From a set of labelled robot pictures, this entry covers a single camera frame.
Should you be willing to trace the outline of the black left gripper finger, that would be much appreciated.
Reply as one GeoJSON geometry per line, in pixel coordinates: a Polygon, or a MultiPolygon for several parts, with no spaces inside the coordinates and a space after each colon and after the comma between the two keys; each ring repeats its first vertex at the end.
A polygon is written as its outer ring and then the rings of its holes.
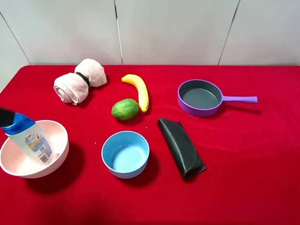
{"type": "Polygon", "coordinates": [[[15,112],[0,108],[0,127],[11,126],[14,123],[15,112]]]}

